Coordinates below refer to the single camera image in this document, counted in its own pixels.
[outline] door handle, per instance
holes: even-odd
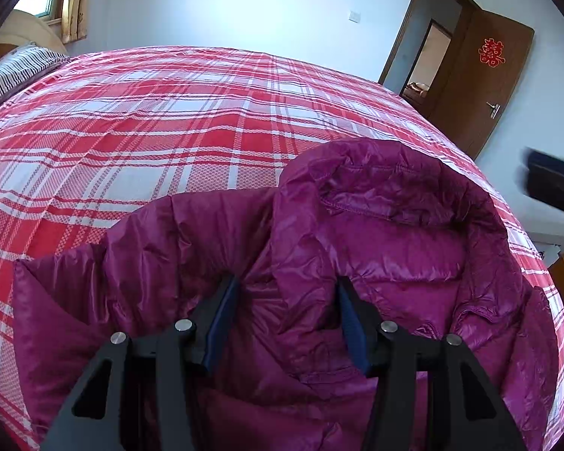
[[[491,118],[495,118],[499,109],[502,107],[500,104],[496,103],[495,105],[492,103],[487,102],[487,105],[491,107]]]

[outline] bedspread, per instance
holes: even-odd
[[[149,47],[86,54],[0,107],[0,418],[36,449],[12,346],[12,263],[97,242],[179,192],[275,186],[337,138],[401,141],[488,191],[514,257],[552,309],[559,373],[544,448],[564,430],[564,307],[531,240],[471,159],[376,83],[269,54]]]

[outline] pillow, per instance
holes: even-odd
[[[17,47],[2,56],[0,105],[69,60],[69,56],[33,43]]]

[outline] door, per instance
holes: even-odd
[[[452,71],[427,114],[472,159],[508,104],[533,34],[530,27],[501,15],[478,9],[472,13]]]

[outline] door decoration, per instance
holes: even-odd
[[[495,39],[485,39],[485,44],[478,50],[481,57],[481,62],[487,63],[490,67],[494,68],[506,60],[502,57],[503,42]]]

